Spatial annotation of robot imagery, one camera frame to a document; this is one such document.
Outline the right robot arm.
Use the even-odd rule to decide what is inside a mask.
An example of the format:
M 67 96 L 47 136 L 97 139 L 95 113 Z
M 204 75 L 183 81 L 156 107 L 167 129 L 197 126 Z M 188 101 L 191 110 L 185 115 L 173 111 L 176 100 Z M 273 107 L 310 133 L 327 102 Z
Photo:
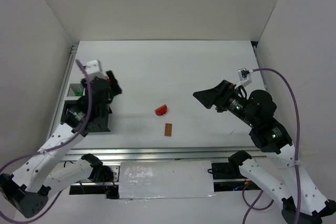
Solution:
M 272 198 L 286 223 L 322 223 L 323 217 L 335 213 L 335 201 L 320 192 L 295 159 L 295 146 L 284 126 L 274 118 L 277 106 L 267 91 L 254 90 L 247 98 L 243 87 L 223 80 L 212 89 L 194 92 L 193 97 L 207 109 L 214 106 L 217 112 L 229 111 L 250 126 L 251 140 L 272 161 L 283 182 L 245 151 L 229 157 L 229 164 Z

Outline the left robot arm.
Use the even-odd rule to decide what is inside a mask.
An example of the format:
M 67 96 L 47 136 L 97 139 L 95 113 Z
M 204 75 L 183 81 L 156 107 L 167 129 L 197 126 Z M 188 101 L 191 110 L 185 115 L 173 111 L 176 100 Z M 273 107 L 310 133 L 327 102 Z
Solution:
M 50 197 L 75 182 L 115 182 L 113 171 L 93 154 L 85 154 L 73 164 L 54 170 L 89 133 L 109 132 L 110 104 L 122 93 L 111 70 L 94 73 L 90 82 L 82 79 L 81 84 L 84 96 L 68 108 L 38 154 L 12 174 L 1 174 L 1 193 L 25 218 L 36 216 Z

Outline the white slatted container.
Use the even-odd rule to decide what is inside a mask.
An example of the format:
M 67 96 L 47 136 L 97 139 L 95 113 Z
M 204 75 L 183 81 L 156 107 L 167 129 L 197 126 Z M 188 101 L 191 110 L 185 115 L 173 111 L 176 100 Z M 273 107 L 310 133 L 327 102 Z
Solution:
M 85 94 L 85 88 L 81 83 L 70 83 L 65 93 L 64 100 L 65 101 L 78 100 L 80 97 L 75 96 L 76 92 L 82 92 L 83 96 Z

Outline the black slatted container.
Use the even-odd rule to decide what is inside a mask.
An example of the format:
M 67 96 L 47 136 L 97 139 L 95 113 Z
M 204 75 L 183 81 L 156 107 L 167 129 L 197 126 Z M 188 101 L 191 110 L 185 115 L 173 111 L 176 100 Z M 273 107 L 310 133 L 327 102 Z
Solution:
M 76 104 L 75 100 L 65 101 L 62 114 L 61 114 L 61 122 L 63 122 L 66 118 L 66 114 L 70 108 L 72 108 Z M 110 106 L 107 105 L 94 105 L 92 107 L 90 121 L 87 125 L 87 129 L 92 133 L 102 133 L 102 132 L 110 132 L 108 128 L 109 115 L 112 114 Z

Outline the red curved lego brick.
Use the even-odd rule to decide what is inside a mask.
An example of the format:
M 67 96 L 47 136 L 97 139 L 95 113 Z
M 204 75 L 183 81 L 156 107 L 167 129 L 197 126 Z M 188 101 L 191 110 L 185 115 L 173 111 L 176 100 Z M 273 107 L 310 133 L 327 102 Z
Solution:
M 159 108 L 155 109 L 154 113 L 157 116 L 163 116 L 164 114 L 167 113 L 167 105 L 164 104 L 164 105 L 160 106 Z

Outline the orange flat lego plate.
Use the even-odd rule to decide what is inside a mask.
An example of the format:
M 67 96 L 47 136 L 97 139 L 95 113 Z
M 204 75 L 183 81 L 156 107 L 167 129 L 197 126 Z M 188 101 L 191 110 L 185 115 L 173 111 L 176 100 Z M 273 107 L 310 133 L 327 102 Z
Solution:
M 171 123 L 165 124 L 164 136 L 168 136 L 168 137 L 172 136 L 172 124 Z

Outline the silver tape sheet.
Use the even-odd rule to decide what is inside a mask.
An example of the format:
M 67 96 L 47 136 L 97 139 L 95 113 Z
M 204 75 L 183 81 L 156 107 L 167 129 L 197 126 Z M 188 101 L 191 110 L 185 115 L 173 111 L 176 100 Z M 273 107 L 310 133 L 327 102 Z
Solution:
M 119 172 L 121 199 L 213 197 L 210 161 L 123 162 Z

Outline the aluminium frame rail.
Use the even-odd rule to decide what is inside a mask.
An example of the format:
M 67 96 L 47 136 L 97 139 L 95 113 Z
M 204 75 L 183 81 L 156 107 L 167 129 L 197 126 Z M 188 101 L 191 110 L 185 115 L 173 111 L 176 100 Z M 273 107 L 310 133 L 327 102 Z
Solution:
M 70 150 L 61 160 L 76 161 L 85 154 L 92 154 L 103 162 L 159 162 L 205 159 L 214 162 L 229 158 L 240 150 L 245 150 L 256 158 L 266 155 L 256 147 L 190 147 L 190 148 L 97 148 Z

